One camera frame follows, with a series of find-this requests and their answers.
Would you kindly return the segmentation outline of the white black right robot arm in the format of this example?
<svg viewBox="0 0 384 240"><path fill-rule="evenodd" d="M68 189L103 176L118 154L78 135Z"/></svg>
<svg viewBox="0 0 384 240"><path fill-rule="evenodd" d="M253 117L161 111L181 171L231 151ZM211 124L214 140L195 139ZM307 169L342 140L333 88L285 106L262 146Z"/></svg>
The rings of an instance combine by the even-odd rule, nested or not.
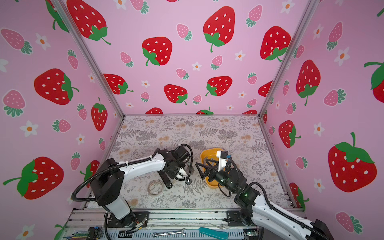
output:
<svg viewBox="0 0 384 240"><path fill-rule="evenodd" d="M284 240L332 240L327 225L320 220L314 222L294 215L272 203L265 188L258 182L247 183L243 173L229 158L221 167L195 163L202 179L218 182L235 195L234 202L243 210L247 220Z"/></svg>

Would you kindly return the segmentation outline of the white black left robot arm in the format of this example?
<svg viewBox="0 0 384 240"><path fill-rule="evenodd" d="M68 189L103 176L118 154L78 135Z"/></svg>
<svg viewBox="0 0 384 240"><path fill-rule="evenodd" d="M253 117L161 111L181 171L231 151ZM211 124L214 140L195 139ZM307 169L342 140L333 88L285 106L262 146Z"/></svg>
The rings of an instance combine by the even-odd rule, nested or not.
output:
<svg viewBox="0 0 384 240"><path fill-rule="evenodd" d="M96 202L110 215L107 218L109 227L127 227L136 222L136 215L121 195L122 185L151 172L157 172L168 189L173 186L171 180L190 185L193 159L193 150L187 144L171 151L156 149L152 155L130 162L110 158L73 191L71 199Z"/></svg>

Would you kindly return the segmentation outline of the clear tape roll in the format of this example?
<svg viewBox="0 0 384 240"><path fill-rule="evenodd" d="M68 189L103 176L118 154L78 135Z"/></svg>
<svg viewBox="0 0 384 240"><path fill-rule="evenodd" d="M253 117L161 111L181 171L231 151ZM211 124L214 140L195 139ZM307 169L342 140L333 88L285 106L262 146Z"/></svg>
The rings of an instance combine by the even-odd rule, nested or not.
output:
<svg viewBox="0 0 384 240"><path fill-rule="evenodd" d="M147 188L148 194L152 197L161 195L164 191L164 183L161 180L153 180Z"/></svg>

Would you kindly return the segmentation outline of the silver wrench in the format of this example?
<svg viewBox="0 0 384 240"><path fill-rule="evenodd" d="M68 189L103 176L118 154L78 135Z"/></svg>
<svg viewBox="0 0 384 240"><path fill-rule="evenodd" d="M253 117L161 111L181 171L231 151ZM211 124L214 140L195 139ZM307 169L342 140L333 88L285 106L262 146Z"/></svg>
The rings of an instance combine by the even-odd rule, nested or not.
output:
<svg viewBox="0 0 384 240"><path fill-rule="evenodd" d="M178 231L168 231L168 232L160 232L160 233L152 233L152 238L156 237L163 237L163 236L173 236L173 235L186 235L187 230L186 229L181 229Z"/></svg>

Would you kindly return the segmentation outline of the teal handled tool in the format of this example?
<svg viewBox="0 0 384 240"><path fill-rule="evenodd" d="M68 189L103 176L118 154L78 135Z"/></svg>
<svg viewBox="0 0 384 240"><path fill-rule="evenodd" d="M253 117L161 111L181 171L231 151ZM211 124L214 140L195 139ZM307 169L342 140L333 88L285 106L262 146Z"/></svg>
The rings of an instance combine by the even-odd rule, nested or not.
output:
<svg viewBox="0 0 384 240"><path fill-rule="evenodd" d="M207 235L209 237L212 237L212 238L215 238L218 240L228 240L229 239L229 234L227 232L223 232L223 231L217 231L217 230L213 230L213 229L200 227L199 232L201 234Z"/></svg>

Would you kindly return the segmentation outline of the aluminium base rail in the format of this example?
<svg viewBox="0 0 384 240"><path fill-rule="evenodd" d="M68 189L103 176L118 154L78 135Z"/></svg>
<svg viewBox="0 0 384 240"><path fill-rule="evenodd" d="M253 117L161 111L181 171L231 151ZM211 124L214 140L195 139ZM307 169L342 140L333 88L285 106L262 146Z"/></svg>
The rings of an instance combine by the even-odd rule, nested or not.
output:
<svg viewBox="0 0 384 240"><path fill-rule="evenodd" d="M240 221L238 209L136 209L134 213L143 225L130 233L136 223L127 227L105 227L103 209L74 210L61 240L86 240L94 232L96 240L215 240L201 234L200 227L227 232L230 240L280 239L256 225L247 226ZM186 235L152 238L152 233L186 229Z"/></svg>

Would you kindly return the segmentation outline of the aluminium corner post left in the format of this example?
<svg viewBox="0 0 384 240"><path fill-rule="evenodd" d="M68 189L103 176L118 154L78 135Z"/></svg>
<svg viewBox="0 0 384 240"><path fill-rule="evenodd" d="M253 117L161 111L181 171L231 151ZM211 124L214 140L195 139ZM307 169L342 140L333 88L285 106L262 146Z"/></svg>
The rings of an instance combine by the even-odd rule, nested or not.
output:
<svg viewBox="0 0 384 240"><path fill-rule="evenodd" d="M90 41L100 40L111 45L105 40L108 35L106 20L98 10L85 1L53 1L53 3L118 116L123 119L125 114L87 45Z"/></svg>

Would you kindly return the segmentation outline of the aluminium corner post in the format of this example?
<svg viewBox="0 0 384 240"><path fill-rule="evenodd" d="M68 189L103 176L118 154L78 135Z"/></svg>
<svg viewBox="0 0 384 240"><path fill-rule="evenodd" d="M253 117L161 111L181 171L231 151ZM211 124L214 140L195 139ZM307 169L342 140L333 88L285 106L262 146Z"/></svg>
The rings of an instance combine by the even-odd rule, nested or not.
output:
<svg viewBox="0 0 384 240"><path fill-rule="evenodd" d="M283 76L287 70L289 63L292 60L294 50L299 45L299 43L300 43L300 41L301 41L301 39L302 39L302 37L303 37L307 27L308 27L313 15L316 12L316 9L317 9L319 3L320 3L320 1L316 1L316 0L308 1L308 4L305 8L305 11L303 12L303 15L302 15L302 17L299 21L299 24L296 28L296 31L292 36L292 40L291 40L291 43L288 47L288 50L284 54L284 58L282 60L282 63L276 72L275 78L274 78L272 85L270 87L270 90L267 94L266 100L265 100L265 102L261 108L261 111L259 113L259 119L260 120L265 115L265 112L267 111L267 108L268 108L268 106L272 100L272 97L274 96L281 80L283 79Z"/></svg>
<svg viewBox="0 0 384 240"><path fill-rule="evenodd" d="M98 10L85 1L53 1L53 3L118 116L123 119L125 114L87 45L90 41L100 40L111 45L105 40L108 35L106 20Z"/></svg>

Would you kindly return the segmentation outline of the aluminium corner post right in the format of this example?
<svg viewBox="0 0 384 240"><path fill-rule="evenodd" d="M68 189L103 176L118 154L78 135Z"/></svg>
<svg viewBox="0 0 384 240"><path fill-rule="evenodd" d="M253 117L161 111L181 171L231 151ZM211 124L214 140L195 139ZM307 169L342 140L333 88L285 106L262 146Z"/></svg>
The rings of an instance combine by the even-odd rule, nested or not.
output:
<svg viewBox="0 0 384 240"><path fill-rule="evenodd" d="M282 63L276 72L275 78L274 78L272 85L270 87L270 90L267 94L266 100L265 100L265 102L261 108L261 111L259 113L259 119L260 120L265 115L265 112L267 111L267 108L268 108L268 106L272 100L272 97L274 96L281 80L283 79L283 76L287 70L289 63L292 60L294 50L299 45L299 43L300 43L300 41L301 41L301 39L302 39L302 37L303 37L307 27L308 27L313 15L316 12L316 9L317 9L319 3L320 3L320 1L316 1L316 0L308 1L308 4L305 8L305 11L303 12L303 15L302 15L302 17L299 21L299 24L296 28L296 31L292 36L292 40L291 40L291 43L288 47L288 50L284 54L284 58L282 60Z"/></svg>

